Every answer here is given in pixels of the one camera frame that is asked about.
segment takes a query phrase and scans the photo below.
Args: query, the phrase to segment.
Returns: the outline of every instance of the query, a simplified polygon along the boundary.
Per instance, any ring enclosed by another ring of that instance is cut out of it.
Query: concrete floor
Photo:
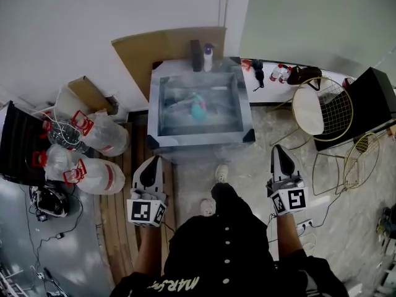
[[[0,261],[10,272],[24,272],[16,275],[14,280],[22,288],[29,288],[35,282],[35,288],[26,292],[31,297],[46,296],[43,282],[33,274],[30,266],[35,265],[32,244],[28,236],[25,201],[30,205],[27,186],[0,179]],[[77,228],[65,234],[63,239],[51,239],[43,242],[39,251],[42,267],[47,267],[60,286],[72,296],[91,297],[110,295],[110,284],[106,276],[98,247],[93,211],[93,196],[80,192],[84,212]],[[65,218],[50,218],[46,222],[38,222],[36,216],[28,214],[30,231],[35,248],[41,239],[48,239],[59,232],[70,230],[80,212],[78,201],[71,198],[70,212]],[[56,291],[52,284],[47,283],[48,291]]]
[[[176,167],[175,186],[178,187],[176,193],[178,225],[200,214],[200,201],[210,197],[214,172],[221,162],[229,166],[229,183],[251,206],[254,214],[263,222],[268,222],[269,215],[273,212],[265,188],[267,180],[271,177],[270,142],[296,128],[289,111],[268,113],[268,109],[252,108],[256,130],[254,144],[215,148],[207,153],[204,151],[190,153],[177,160],[179,165]],[[298,131],[281,143],[292,148],[303,142],[304,135]],[[331,206],[324,225],[316,229],[307,228],[301,237],[307,253],[327,259],[341,281],[355,278],[363,283],[363,296],[371,296],[372,289],[378,286],[382,277],[381,272],[386,265],[383,263],[382,267],[376,268],[384,255],[381,244],[377,242],[377,220],[384,206],[390,207],[396,202],[396,162],[394,162],[396,143],[386,136],[382,136],[380,142],[378,163],[369,180],[357,189],[344,192]],[[352,146],[353,143],[349,143],[326,152],[332,155],[345,155]],[[320,225],[330,201],[336,196],[334,191],[313,196],[311,175],[317,153],[313,140],[293,152],[301,160],[310,200],[330,196],[326,203],[295,214],[296,223],[312,218],[314,225]],[[326,157],[318,159],[314,177],[316,194],[336,185],[337,165],[334,160]],[[338,162],[342,171],[343,163],[340,160]],[[276,227],[276,220],[272,220],[267,231],[269,240],[276,239]],[[278,259],[276,241],[271,243],[270,252],[275,260]]]
[[[252,117],[256,130],[256,143],[238,147],[215,147],[210,150],[199,149],[198,152],[180,153],[176,157],[175,186],[176,214],[178,225],[188,218],[200,214],[199,204],[203,198],[210,197],[210,188],[214,184],[214,172],[217,165],[225,162],[229,165],[229,182],[238,194],[251,206],[255,215],[263,222],[273,212],[271,202],[266,195],[266,182],[270,178],[270,142],[280,138],[295,123],[289,111],[268,113],[267,108],[252,108]],[[297,146],[304,142],[300,132],[282,141],[286,147]],[[333,155],[344,155],[352,143],[328,150]],[[334,192],[314,197],[312,194],[312,166],[316,156],[314,142],[294,150],[301,160],[303,175],[309,186],[310,200],[330,196],[327,203],[295,214],[296,222],[312,218],[315,225],[323,222],[327,206],[335,199]],[[371,296],[386,267],[376,268],[384,260],[384,250],[377,242],[376,223],[384,206],[396,202],[396,145],[387,137],[381,138],[379,160],[370,179],[363,186],[349,190],[340,196],[330,208],[329,215],[320,228],[308,228],[301,237],[307,253],[326,258],[340,280],[351,278],[363,283],[363,296]],[[316,193],[333,186],[337,180],[337,167],[333,159],[318,159],[315,173]],[[40,260],[59,280],[61,286],[74,296],[108,296],[110,285],[105,268],[100,258],[96,239],[93,199],[91,195],[79,193],[84,205],[82,219],[72,233],[64,239],[52,239],[43,243]],[[17,184],[0,179],[0,260],[17,272],[23,269],[15,279],[23,287],[30,287],[32,274],[30,266],[35,257],[28,238],[25,215],[25,195]],[[79,205],[72,203],[71,214],[66,218],[52,219],[39,223],[29,215],[30,228],[35,247],[40,239],[48,238],[71,228],[78,216]],[[268,227],[269,240],[276,239],[276,220]],[[274,259],[278,259],[277,242],[270,245]],[[29,296],[43,296],[43,285],[35,277],[37,288],[29,291]]]

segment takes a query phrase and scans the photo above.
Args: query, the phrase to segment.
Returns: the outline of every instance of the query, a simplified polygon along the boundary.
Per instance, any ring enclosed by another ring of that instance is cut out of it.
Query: fish tank
[[[213,61],[210,72],[187,59],[155,63],[148,115],[153,150],[255,141],[240,58]]]

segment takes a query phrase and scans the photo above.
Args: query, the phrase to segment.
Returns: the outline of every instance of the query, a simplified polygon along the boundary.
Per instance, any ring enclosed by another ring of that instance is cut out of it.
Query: sneaker
[[[216,169],[216,183],[226,183],[228,177],[228,165],[220,164]]]
[[[202,199],[200,202],[200,213],[205,217],[210,217],[215,214],[215,204],[210,199]]]

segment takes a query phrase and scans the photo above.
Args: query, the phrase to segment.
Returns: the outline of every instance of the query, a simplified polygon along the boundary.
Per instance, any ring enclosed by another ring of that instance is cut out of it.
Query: black bag
[[[287,83],[289,85],[300,85],[304,81],[315,77],[322,77],[322,71],[318,67],[308,66],[301,68],[299,66],[295,66],[291,69],[290,76],[287,78]],[[317,80],[318,88],[314,87],[310,82],[308,85],[310,85],[314,90],[320,90],[321,80]]]

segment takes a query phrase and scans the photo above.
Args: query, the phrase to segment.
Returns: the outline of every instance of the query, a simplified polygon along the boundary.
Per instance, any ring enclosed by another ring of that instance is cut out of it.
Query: white countertop
[[[264,88],[259,88],[259,82],[254,76],[254,69],[251,67],[249,71],[243,69],[243,76],[245,79],[247,96],[250,103],[282,103],[293,97],[293,94],[298,87],[298,85],[289,85],[287,82],[281,84],[279,81],[272,82],[270,80],[271,73],[273,69],[278,65],[278,62],[263,62],[264,71]],[[294,64],[284,63],[287,66],[294,67]],[[338,74],[336,72],[330,72],[322,69],[322,75],[324,77],[331,78],[332,80],[338,82],[342,85],[344,78],[349,77],[347,75]]]

